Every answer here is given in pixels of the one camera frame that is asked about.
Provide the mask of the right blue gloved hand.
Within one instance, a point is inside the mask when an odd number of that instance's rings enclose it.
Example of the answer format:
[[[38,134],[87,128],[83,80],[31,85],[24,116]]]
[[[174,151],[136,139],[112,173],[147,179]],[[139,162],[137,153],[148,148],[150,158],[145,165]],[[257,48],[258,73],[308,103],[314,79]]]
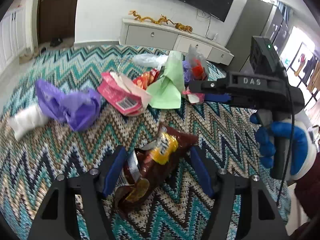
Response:
[[[260,144],[260,161],[265,168],[272,168],[272,157],[276,153],[276,147],[271,142],[270,136],[289,139],[292,135],[292,161],[291,178],[299,180],[303,178],[319,178],[319,154],[312,142],[306,126],[297,122],[294,127],[289,120],[275,121],[268,128],[261,127],[255,134],[256,141]]]

